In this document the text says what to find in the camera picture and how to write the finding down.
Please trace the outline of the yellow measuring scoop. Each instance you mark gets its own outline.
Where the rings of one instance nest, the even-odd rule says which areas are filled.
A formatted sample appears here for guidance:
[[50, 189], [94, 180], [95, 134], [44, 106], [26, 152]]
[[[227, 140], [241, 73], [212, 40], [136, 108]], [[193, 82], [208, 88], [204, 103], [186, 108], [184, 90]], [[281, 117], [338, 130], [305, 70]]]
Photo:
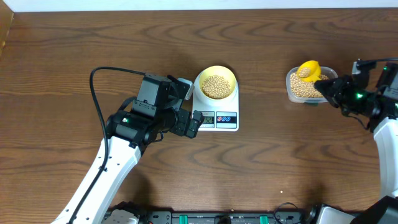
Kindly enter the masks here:
[[296, 71], [296, 75], [303, 82], [314, 83], [316, 81], [321, 80], [321, 68], [317, 61], [309, 60], [301, 64], [298, 70]]

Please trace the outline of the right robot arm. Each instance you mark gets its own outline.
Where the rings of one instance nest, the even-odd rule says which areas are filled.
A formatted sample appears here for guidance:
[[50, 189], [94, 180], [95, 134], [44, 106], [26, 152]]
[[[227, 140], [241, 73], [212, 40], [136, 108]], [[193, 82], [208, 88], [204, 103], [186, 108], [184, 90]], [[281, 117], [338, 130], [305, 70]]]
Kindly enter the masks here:
[[369, 73], [379, 60], [357, 60], [352, 74], [315, 82], [315, 89], [345, 117], [363, 115], [379, 154], [380, 199], [359, 214], [323, 205], [315, 223], [397, 223], [397, 60], [385, 58], [376, 91], [368, 91]]

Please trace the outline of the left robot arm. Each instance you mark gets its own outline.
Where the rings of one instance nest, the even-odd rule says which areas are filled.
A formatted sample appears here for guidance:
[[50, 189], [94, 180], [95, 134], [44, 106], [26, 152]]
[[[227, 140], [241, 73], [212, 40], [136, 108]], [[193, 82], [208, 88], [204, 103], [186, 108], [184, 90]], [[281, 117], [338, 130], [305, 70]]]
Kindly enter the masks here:
[[127, 99], [106, 123], [105, 137], [88, 173], [55, 223], [101, 223], [146, 147], [167, 132], [195, 138], [204, 116], [182, 109], [193, 83], [169, 75], [146, 74], [138, 97]]

